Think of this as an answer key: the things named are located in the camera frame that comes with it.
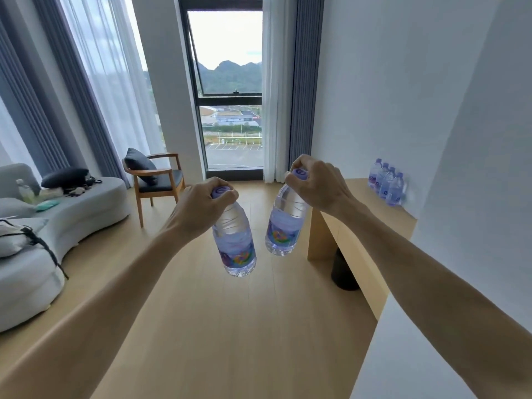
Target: hand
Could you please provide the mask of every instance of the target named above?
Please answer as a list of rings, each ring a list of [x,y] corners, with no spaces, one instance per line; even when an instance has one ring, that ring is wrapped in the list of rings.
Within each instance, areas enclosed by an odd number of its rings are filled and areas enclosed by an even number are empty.
[[[211,192],[218,186],[229,186],[231,190],[213,199]],[[183,237],[183,242],[187,244],[212,227],[226,207],[236,202],[237,198],[235,188],[220,178],[209,178],[189,186],[179,195],[179,201],[161,232]]]
[[[287,172],[285,182],[310,206],[336,218],[342,215],[348,204],[354,204],[361,211],[367,210],[353,197],[340,170],[332,164],[303,154],[292,164],[290,171],[300,167],[308,171],[307,180],[301,180]]]

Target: wooden armchair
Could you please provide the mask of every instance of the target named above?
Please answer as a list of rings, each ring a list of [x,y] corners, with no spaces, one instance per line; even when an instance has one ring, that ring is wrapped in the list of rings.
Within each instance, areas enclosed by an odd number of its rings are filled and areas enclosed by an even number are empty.
[[[182,188],[185,187],[185,177],[181,170],[181,164],[179,163],[179,157],[177,153],[166,153],[166,154],[152,154],[147,156],[149,159],[153,158],[163,158],[163,157],[174,157],[176,159],[177,168],[176,170],[172,168],[168,169],[153,169],[147,171],[135,171],[129,169],[125,159],[122,160],[122,165],[124,171],[133,175],[133,181],[135,186],[135,196],[137,197],[137,208],[138,208],[138,217],[140,220],[140,227],[144,227],[144,220],[142,217],[142,204],[140,199],[149,197],[151,206],[153,207],[153,198],[162,197],[162,196],[173,196],[177,201],[179,200],[179,192]],[[150,176],[150,175],[167,175],[168,179],[163,176],[158,177],[158,183],[154,186],[148,185],[143,180],[139,179],[140,176]]]

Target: forearm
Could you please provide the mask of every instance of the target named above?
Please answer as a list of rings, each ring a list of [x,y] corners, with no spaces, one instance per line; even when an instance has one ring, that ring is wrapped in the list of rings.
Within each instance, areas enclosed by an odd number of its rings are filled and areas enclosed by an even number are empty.
[[[440,355],[479,397],[530,394],[528,331],[359,205],[345,202],[340,221],[356,234],[395,299]]]
[[[94,297],[51,329],[0,381],[1,398],[89,398],[185,239],[159,234]]]

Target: bottle label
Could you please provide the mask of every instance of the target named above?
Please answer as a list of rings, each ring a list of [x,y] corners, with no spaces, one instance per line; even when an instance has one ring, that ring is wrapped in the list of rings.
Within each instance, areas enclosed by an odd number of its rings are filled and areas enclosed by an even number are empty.
[[[255,246],[253,245],[253,241],[251,241],[247,248],[236,255],[230,255],[220,250],[218,252],[220,252],[223,264],[229,268],[243,268],[255,259]]]
[[[266,235],[268,239],[277,246],[292,246],[297,242],[301,230],[294,232],[284,231],[281,228],[274,226],[271,221],[268,223],[268,231]]]

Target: bottle on shelf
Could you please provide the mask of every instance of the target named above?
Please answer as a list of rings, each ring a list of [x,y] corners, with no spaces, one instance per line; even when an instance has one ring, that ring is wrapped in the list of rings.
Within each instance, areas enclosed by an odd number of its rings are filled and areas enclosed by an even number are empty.
[[[371,166],[371,169],[369,170],[368,186],[371,189],[375,189],[375,181],[377,180],[377,175],[379,174],[381,168],[382,160],[380,158],[377,158],[374,164]]]
[[[300,168],[292,173],[301,180],[306,180],[308,176],[307,171]],[[288,255],[296,245],[306,210],[307,204],[303,199],[288,185],[284,185],[273,203],[264,239],[266,249],[274,255]]]
[[[404,190],[403,173],[398,172],[395,179],[390,183],[388,194],[386,195],[386,204],[388,206],[401,205]]]
[[[17,185],[22,200],[28,204],[35,204],[36,198],[33,189],[26,185],[23,179],[17,179]]]
[[[217,187],[211,197],[216,199],[227,190],[230,190],[228,186]],[[213,225],[212,234],[226,271],[236,277],[249,275],[255,268],[257,257],[244,209],[236,202],[227,206]]]
[[[386,199],[386,195],[388,194],[388,189],[390,188],[390,183],[396,177],[395,167],[389,167],[388,169],[389,169],[388,173],[382,179],[382,185],[379,191],[379,197],[381,199]]]
[[[386,174],[389,171],[388,166],[389,166],[389,163],[388,162],[384,162],[382,164],[382,168],[380,169],[379,173],[377,174],[377,178],[375,179],[375,187],[374,187],[374,191],[375,191],[376,194],[379,194],[379,192],[380,192],[380,187],[382,186],[382,180],[384,179],[384,177],[386,176]]]

